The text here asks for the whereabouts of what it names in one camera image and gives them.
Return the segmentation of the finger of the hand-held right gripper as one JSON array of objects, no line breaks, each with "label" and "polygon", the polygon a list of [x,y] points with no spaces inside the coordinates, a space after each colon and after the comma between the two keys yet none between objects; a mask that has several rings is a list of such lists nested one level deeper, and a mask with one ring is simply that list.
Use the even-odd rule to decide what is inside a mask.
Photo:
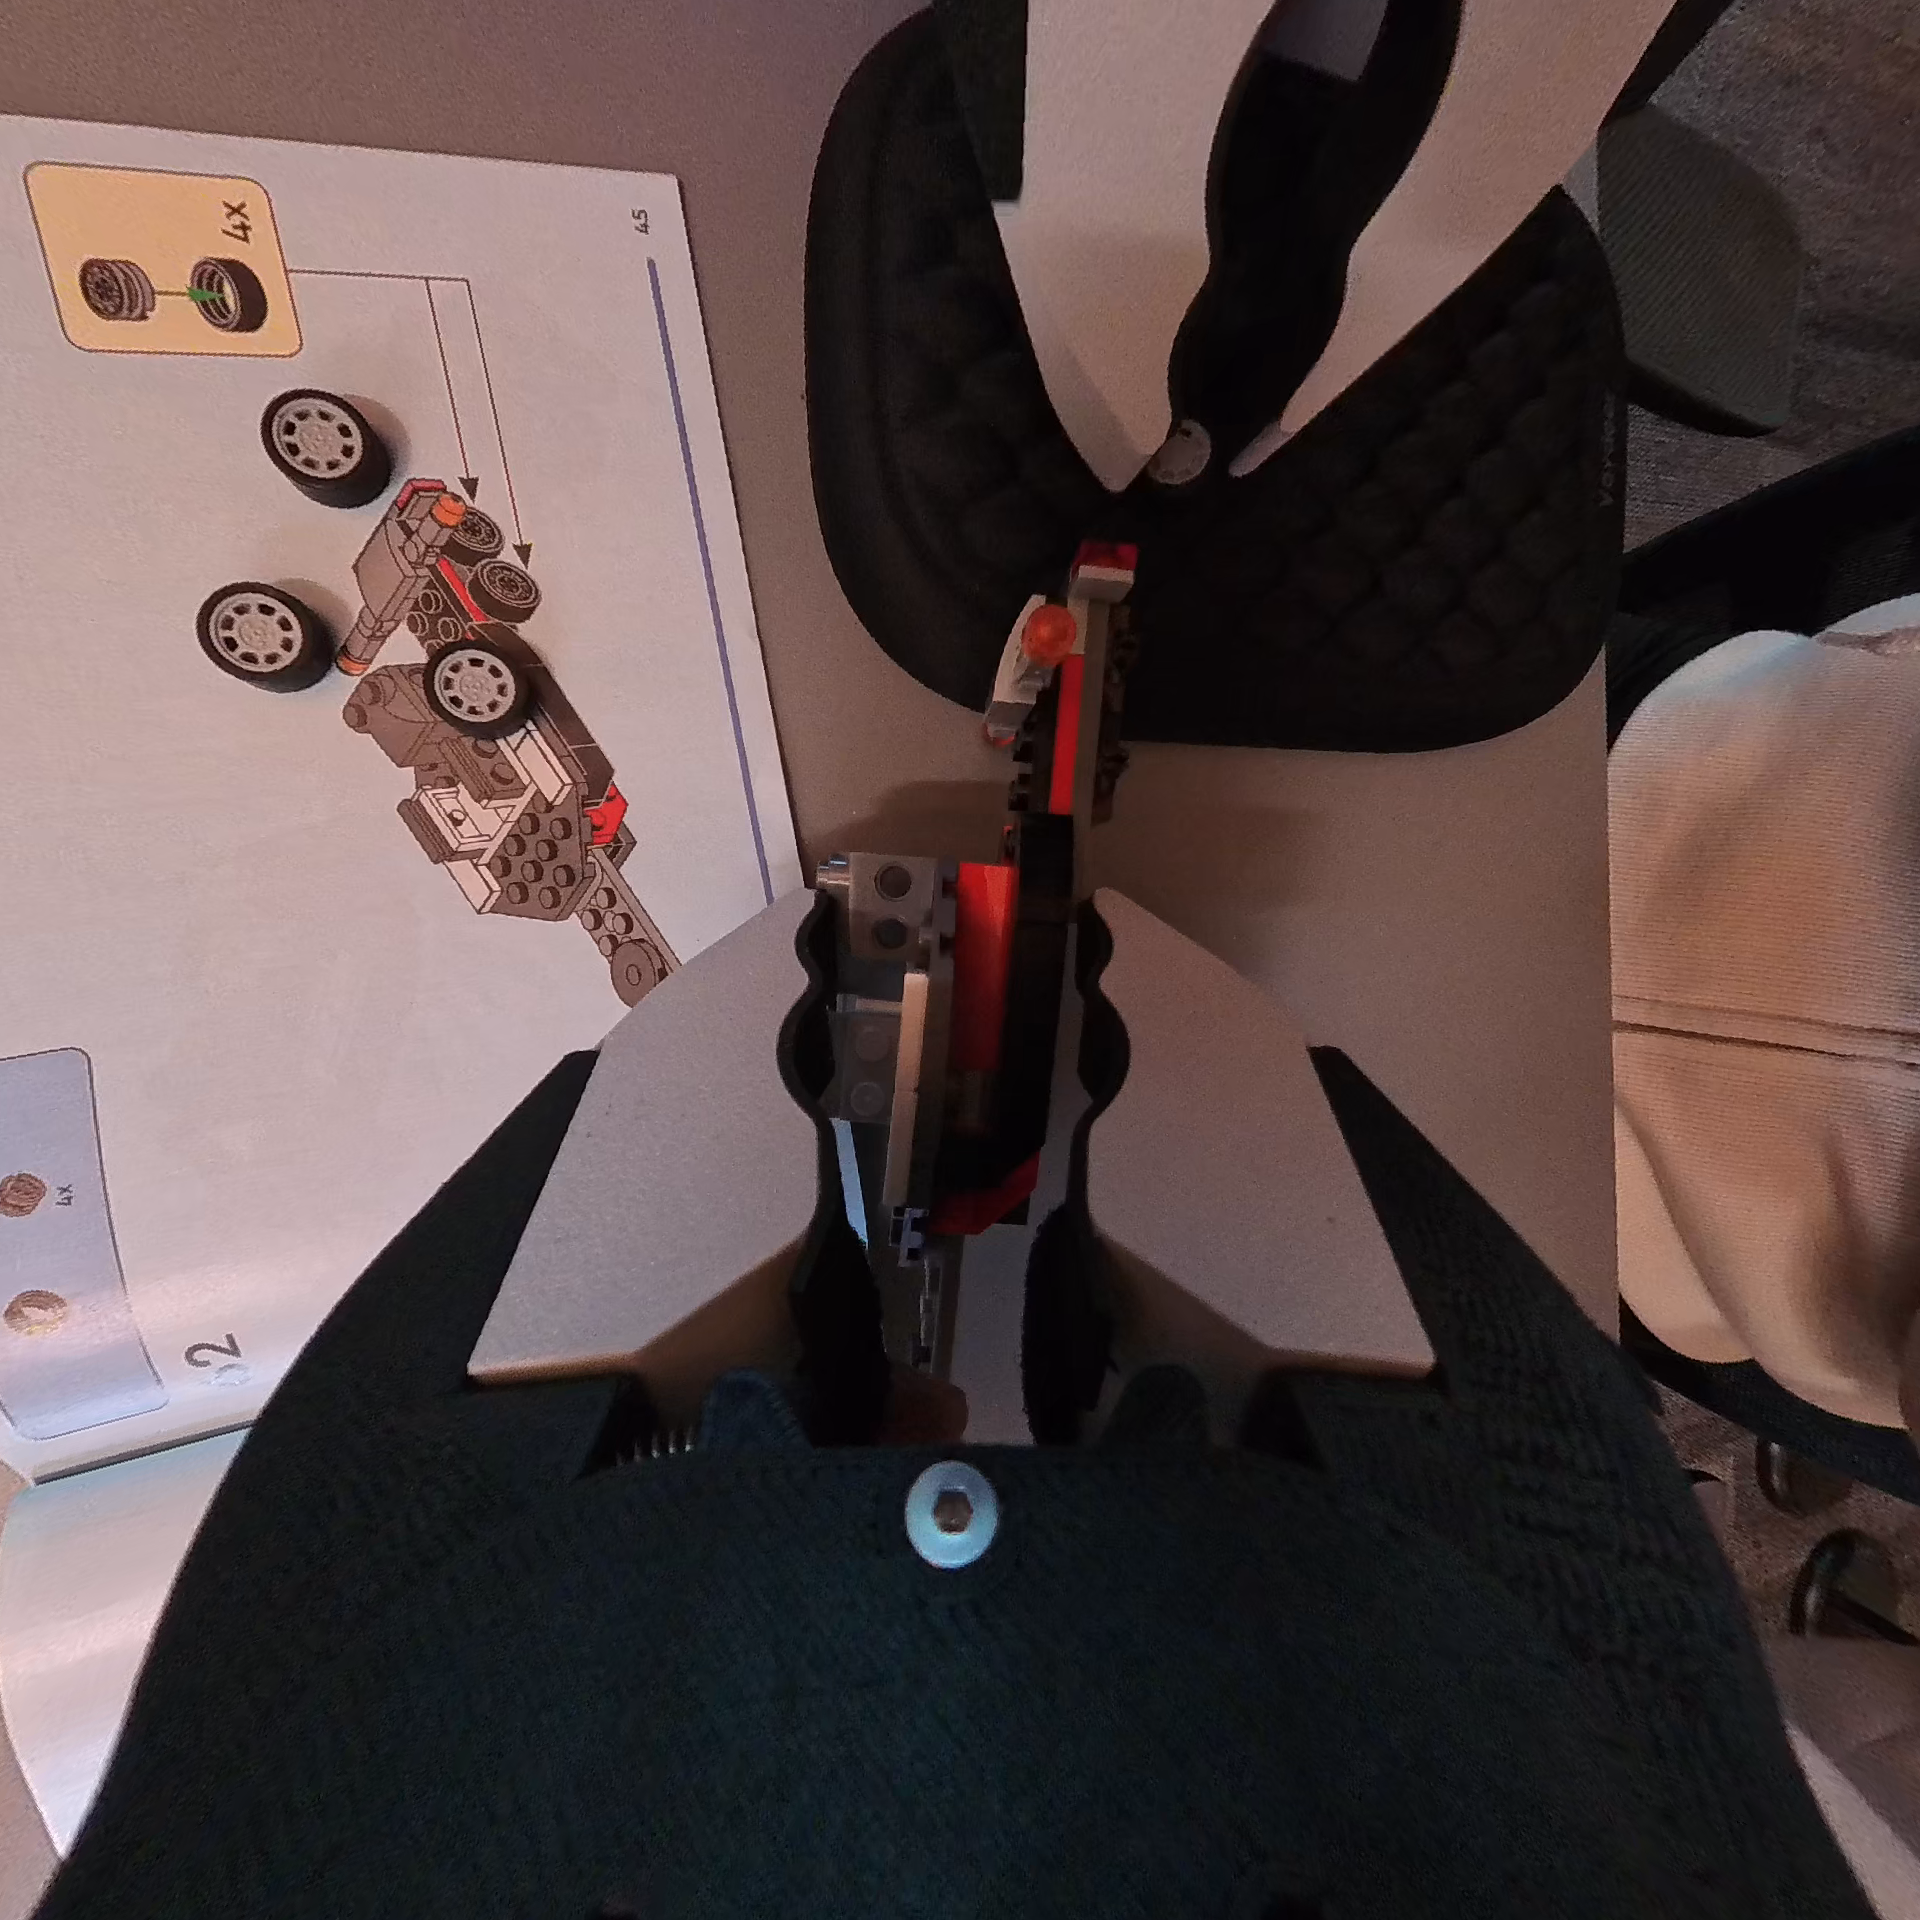
[{"label": "finger of the hand-held right gripper", "polygon": [[1447,301],[1590,151],[1668,3],[1466,3],[1431,124],[1348,256],[1341,304],[1262,465]]},{"label": "finger of the hand-held right gripper", "polygon": [[1052,411],[1108,492],[1169,436],[1169,360],[1210,275],[1217,132],[1271,12],[1023,8],[1021,183],[995,220]]}]

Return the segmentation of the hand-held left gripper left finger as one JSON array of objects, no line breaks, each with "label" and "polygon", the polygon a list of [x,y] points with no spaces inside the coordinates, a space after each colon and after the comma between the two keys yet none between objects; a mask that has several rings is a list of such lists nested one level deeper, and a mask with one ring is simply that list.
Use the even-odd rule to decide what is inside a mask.
[{"label": "hand-held left gripper left finger", "polygon": [[609,1032],[471,1380],[633,1380],[646,1424],[683,1432],[719,1376],[759,1371],[801,1385],[828,1443],[876,1436],[877,1294],[796,1063],[820,908],[810,889],[770,903]]}]

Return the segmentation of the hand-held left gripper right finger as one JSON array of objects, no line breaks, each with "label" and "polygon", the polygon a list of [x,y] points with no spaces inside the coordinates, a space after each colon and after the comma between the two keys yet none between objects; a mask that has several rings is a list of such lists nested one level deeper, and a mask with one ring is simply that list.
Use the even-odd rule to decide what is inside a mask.
[{"label": "hand-held left gripper right finger", "polygon": [[1023,1416],[1077,1443],[1155,1365],[1220,1436],[1301,1366],[1429,1379],[1434,1344],[1307,1040],[1246,975],[1114,889],[1081,912],[1063,1133],[1027,1260]]}]

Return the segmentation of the grey red lego vehicle model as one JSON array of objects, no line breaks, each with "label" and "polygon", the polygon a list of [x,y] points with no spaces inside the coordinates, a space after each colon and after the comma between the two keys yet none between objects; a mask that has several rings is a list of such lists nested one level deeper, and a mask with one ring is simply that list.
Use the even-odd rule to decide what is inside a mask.
[{"label": "grey red lego vehicle model", "polygon": [[982,710],[1009,752],[993,860],[850,853],[833,904],[833,1123],[887,1358],[951,1366],[966,1243],[1023,1220],[1039,1181],[1086,841],[1124,768],[1139,547],[1083,542],[1023,601]]}]

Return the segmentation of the lego instruction booklet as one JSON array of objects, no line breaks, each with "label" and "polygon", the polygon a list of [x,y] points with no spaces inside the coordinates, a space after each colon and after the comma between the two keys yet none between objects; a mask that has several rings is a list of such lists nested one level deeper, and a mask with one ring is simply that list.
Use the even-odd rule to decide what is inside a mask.
[{"label": "lego instruction booklet", "polygon": [[[390,484],[261,443],[348,397]],[[221,584],[335,640],[201,652]],[[523,727],[431,716],[491,640]],[[5,117],[5,1752],[61,1854],[317,1320],[798,875],[681,183]]]}]

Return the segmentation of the black lego wheel grey rim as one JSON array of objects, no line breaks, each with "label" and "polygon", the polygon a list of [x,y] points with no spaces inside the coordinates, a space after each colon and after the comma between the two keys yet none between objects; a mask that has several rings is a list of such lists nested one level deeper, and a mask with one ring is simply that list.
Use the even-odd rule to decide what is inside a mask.
[{"label": "black lego wheel grey rim", "polygon": [[262,408],[261,443],[294,492],[331,509],[358,509],[383,496],[393,455],[373,423],[331,390],[283,390]]},{"label": "black lego wheel grey rim", "polygon": [[291,692],[334,667],[327,622],[293,592],[267,582],[226,582],[198,605],[204,655],[254,687]]},{"label": "black lego wheel grey rim", "polygon": [[530,671],[491,640],[457,640],[422,662],[422,700],[449,728],[498,740],[535,707]]}]

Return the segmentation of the black quilted pad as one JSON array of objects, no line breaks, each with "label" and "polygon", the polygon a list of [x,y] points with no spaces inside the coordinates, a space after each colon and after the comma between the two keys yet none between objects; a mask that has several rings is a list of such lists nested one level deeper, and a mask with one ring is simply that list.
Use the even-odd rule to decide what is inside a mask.
[{"label": "black quilted pad", "polygon": [[1333,5],[1359,71],[1266,19],[1220,115],[1210,270],[1169,360],[1211,469],[1105,489],[1063,432],[995,220],[1021,183],[1027,5],[932,5],[855,69],[806,209],[811,484],[834,576],[903,671],[986,708],[1033,593],[1139,547],[1131,739],[1431,752],[1588,671],[1621,561],[1622,343],[1564,183],[1262,465],[1231,462],[1327,345],[1348,256],[1419,145],[1463,5]]}]

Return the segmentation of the person's beige clothing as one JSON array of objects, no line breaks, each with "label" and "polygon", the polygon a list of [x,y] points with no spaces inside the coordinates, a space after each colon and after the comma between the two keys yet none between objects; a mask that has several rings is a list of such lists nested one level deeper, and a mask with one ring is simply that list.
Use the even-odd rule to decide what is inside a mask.
[{"label": "person's beige clothing", "polygon": [[1916,593],[1711,647],[1606,774],[1622,1300],[1916,1428]]}]

